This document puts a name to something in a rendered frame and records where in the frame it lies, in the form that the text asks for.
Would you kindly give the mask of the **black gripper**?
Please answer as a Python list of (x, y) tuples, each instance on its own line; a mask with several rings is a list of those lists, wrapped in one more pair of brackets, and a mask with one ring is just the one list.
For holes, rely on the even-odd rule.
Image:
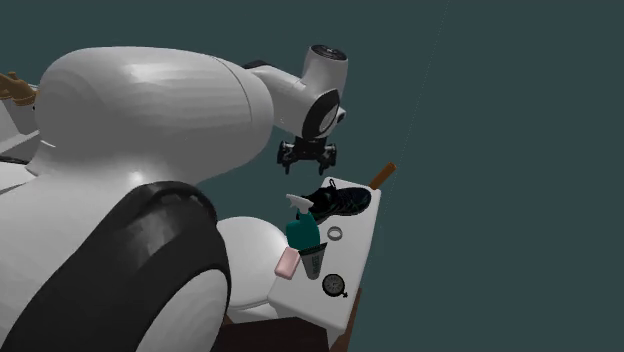
[(318, 161), (318, 173), (322, 175), (325, 170), (336, 165), (336, 159), (336, 145), (326, 145), (325, 138), (305, 140), (296, 137), (294, 144), (281, 141), (277, 153), (277, 163), (284, 167), (286, 175), (290, 172), (290, 166), (301, 160)]

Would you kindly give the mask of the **black sneaker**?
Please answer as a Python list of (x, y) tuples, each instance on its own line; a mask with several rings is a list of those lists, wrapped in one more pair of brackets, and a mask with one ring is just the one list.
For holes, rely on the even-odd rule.
[(318, 225), (331, 216), (355, 216), (365, 211), (372, 200), (371, 192), (363, 187), (339, 189), (334, 179), (329, 185), (318, 188), (310, 195), (304, 195), (313, 203), (309, 212)]

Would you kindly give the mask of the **teal spray bottle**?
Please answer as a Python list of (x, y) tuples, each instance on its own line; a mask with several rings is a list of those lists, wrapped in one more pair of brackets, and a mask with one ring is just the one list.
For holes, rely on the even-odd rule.
[(302, 196), (287, 194), (290, 206), (297, 209), (298, 218), (286, 225), (286, 237), (291, 248), (304, 250), (320, 244), (320, 231), (310, 209), (312, 201)]

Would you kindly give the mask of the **brown wooden stick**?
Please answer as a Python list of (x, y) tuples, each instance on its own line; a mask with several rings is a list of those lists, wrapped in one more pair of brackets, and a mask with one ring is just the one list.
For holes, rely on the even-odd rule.
[(396, 171), (396, 169), (397, 166), (393, 162), (388, 162), (371, 180), (368, 187), (373, 190), (379, 189), (380, 186), (390, 177), (390, 175)]

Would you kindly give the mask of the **grey cup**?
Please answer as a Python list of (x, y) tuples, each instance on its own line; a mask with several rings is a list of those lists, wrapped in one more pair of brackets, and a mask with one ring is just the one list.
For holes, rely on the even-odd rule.
[(327, 243), (324, 242), (304, 250), (299, 250), (306, 275), (311, 280), (316, 280), (320, 275), (326, 246)]

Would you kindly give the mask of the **pink soap bar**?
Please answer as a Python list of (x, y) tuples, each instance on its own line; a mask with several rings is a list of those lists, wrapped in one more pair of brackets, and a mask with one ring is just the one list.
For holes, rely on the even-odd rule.
[(277, 277), (291, 280), (297, 270), (300, 260), (301, 258), (298, 250), (286, 247), (276, 264), (274, 274)]

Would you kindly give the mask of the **black pocket watch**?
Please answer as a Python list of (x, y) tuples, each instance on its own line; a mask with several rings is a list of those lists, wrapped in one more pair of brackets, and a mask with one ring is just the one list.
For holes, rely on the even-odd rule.
[(339, 274), (327, 274), (322, 281), (323, 292), (330, 297), (347, 298), (346, 283)]

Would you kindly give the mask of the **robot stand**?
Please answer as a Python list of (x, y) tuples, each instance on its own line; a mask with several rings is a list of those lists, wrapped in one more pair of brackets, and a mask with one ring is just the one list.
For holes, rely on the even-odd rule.
[(326, 330), (300, 318), (223, 325), (210, 352), (329, 352)]

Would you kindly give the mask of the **white bathtub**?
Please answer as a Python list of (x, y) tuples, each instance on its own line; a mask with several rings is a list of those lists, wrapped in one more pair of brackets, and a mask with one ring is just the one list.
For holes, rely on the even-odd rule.
[(33, 178), (26, 165), (33, 159), (39, 142), (33, 106), (0, 100), (0, 194)]

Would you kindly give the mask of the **brown tap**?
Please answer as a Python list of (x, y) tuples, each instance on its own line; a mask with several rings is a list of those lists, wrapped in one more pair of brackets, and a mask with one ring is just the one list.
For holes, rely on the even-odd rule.
[(17, 77), (15, 72), (0, 73), (0, 100), (12, 100), (17, 106), (32, 105), (38, 95), (27, 82)]

